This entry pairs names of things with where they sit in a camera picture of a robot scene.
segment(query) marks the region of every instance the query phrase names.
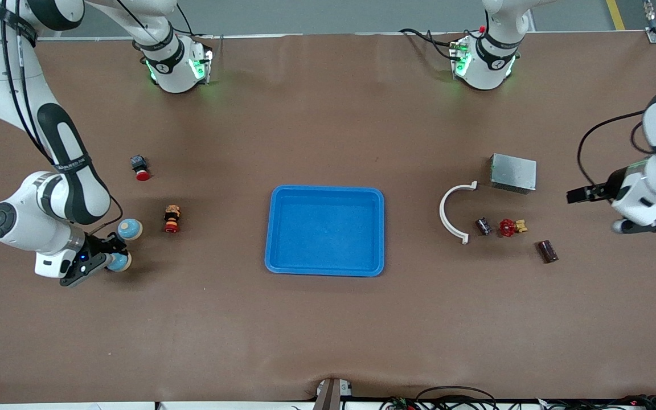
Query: yellow floor stripe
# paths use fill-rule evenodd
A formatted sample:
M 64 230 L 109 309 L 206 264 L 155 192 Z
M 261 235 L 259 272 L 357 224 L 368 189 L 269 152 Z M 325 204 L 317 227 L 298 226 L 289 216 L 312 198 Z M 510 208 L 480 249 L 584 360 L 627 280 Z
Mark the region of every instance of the yellow floor stripe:
M 609 7 L 609 13 L 612 15 L 614 28 L 617 30 L 625 30 L 622 15 L 619 13 L 619 7 L 617 6 L 617 0 L 606 0 L 606 6 Z

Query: orange toy figure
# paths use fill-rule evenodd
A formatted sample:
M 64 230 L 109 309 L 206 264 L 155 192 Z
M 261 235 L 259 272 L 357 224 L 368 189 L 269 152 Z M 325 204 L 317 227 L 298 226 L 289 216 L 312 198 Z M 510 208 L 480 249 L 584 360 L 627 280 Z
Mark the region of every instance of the orange toy figure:
M 166 221 L 166 225 L 163 227 L 164 231 L 169 233 L 179 232 L 179 218 L 182 217 L 181 210 L 178 205 L 166 207 L 166 215 L 163 217 L 163 220 Z

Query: red toy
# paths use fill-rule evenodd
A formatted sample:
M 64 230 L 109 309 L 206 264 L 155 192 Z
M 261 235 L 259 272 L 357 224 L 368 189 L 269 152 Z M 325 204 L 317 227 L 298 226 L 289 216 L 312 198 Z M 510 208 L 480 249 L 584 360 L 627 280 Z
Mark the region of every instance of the red toy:
M 502 236 L 513 236 L 515 233 L 515 222 L 513 220 L 502 220 L 500 221 L 500 234 Z

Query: brown tabletop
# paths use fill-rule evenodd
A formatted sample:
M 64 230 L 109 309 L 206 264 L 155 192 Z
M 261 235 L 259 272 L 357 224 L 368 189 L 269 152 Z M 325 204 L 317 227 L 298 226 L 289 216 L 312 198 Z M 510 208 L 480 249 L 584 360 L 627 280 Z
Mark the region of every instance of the brown tabletop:
M 617 236 L 606 203 L 565 203 L 585 184 L 581 135 L 656 94 L 656 45 L 641 32 L 533 34 L 522 50 L 507 83 L 481 92 L 402 36 L 229 39 L 212 85 L 169 95 L 130 42 L 40 44 L 54 94 L 145 231 L 130 270 L 74 289 L 0 244 L 0 402 L 295 400 L 329 376 L 373 395 L 437 384 L 497 397 L 656 393 L 656 234 Z M 634 124 L 590 138 L 594 177 L 640 159 Z M 538 190 L 487 186 L 493 153 L 538 161 Z M 148 182 L 130 170 L 135 154 L 151 162 Z M 0 121 L 0 200 L 45 169 Z M 447 205 L 471 232 L 462 246 L 437 206 L 473 180 L 476 192 Z M 268 272 L 281 184 L 380 189 L 383 273 Z M 170 203 L 182 208 L 174 235 L 161 232 Z M 529 231 L 482 237 L 479 217 L 524 218 Z M 558 262 L 540 259 L 544 239 Z

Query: white curved object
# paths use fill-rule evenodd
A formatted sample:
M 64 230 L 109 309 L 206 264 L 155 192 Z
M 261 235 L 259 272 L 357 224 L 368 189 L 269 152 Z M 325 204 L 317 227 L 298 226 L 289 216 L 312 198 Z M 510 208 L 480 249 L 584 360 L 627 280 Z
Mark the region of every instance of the white curved object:
M 470 185 L 457 185 L 453 189 L 450 189 L 447 191 L 447 194 L 442 197 L 442 200 L 440 201 L 440 220 L 442 220 L 442 225 L 447 228 L 450 233 L 452 233 L 454 236 L 457 236 L 459 239 L 462 239 L 462 244 L 466 245 L 467 241 L 469 241 L 469 234 L 466 234 L 450 223 L 450 221 L 447 219 L 447 215 L 445 214 L 445 202 L 447 202 L 447 198 L 452 195 L 453 192 L 458 191 L 458 190 L 476 190 L 477 189 L 477 181 L 472 181 L 472 184 Z

